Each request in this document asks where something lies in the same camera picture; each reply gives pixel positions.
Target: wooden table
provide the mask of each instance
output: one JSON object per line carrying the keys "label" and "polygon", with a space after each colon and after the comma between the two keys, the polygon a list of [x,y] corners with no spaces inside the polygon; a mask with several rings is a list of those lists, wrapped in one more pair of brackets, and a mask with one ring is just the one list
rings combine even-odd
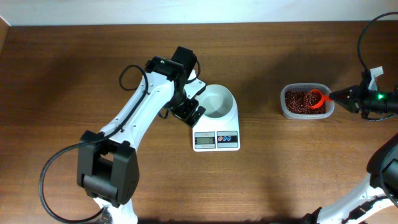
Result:
{"label": "wooden table", "polygon": [[[0,58],[0,220],[55,223],[39,202],[45,161],[99,131],[131,97],[118,85],[125,66],[177,46],[194,50],[201,79],[224,85],[239,108],[241,149],[197,153],[190,128],[155,118],[137,152],[141,179],[133,206],[141,218],[190,221],[278,221],[334,203],[360,183],[366,164],[398,128],[336,106],[328,118],[285,119],[280,91],[290,83],[340,90],[361,81],[356,41],[365,22],[12,27]],[[398,22],[380,22],[363,42],[370,67],[397,80]],[[138,71],[124,82],[136,86]],[[76,185],[77,151],[55,161],[45,181],[50,206],[63,217],[98,211]],[[387,208],[369,223],[395,223]]]}

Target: red scoop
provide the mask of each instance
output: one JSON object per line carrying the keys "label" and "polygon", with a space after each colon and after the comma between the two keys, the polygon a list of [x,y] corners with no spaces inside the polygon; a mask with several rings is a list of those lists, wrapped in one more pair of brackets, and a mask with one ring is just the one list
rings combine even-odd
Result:
{"label": "red scoop", "polygon": [[317,104],[315,104],[313,106],[308,106],[309,108],[311,108],[313,110],[318,109],[319,107],[321,107],[324,104],[325,101],[333,101],[332,99],[329,98],[329,96],[323,95],[322,92],[319,91],[319,90],[311,90],[308,93],[306,93],[305,95],[307,95],[307,94],[309,94],[311,92],[318,93],[319,95],[321,95],[321,100]]}

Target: digital kitchen scale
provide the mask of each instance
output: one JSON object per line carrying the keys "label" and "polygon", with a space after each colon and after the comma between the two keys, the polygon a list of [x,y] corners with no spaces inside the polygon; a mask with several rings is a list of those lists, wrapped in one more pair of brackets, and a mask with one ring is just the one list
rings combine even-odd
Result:
{"label": "digital kitchen scale", "polygon": [[193,127],[192,143],[196,152],[237,151],[239,138],[238,106],[232,93],[221,85],[208,85],[196,97],[205,113]]}

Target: red beans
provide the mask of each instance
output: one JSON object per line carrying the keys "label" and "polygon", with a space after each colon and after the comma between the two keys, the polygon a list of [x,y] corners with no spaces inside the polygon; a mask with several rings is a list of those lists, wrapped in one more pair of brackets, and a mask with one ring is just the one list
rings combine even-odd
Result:
{"label": "red beans", "polygon": [[285,102],[287,109],[292,113],[297,114],[324,114],[326,113],[326,105],[323,104],[318,109],[311,109],[308,106],[317,104],[321,96],[317,93],[309,93],[303,91],[287,91],[285,93]]}

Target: plastic container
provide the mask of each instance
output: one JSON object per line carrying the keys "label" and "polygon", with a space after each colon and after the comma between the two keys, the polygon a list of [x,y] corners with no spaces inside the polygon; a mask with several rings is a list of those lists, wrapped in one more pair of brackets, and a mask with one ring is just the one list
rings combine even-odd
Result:
{"label": "plastic container", "polygon": [[292,113],[287,109],[285,102],[285,92],[287,91],[310,91],[313,89],[320,90],[322,94],[329,95],[331,90],[322,84],[317,83],[296,83],[287,85],[280,93],[280,103],[282,104],[282,110],[284,116],[288,119],[323,119],[329,117],[335,110],[335,103],[333,101],[326,101],[326,113],[325,114],[297,114]]}

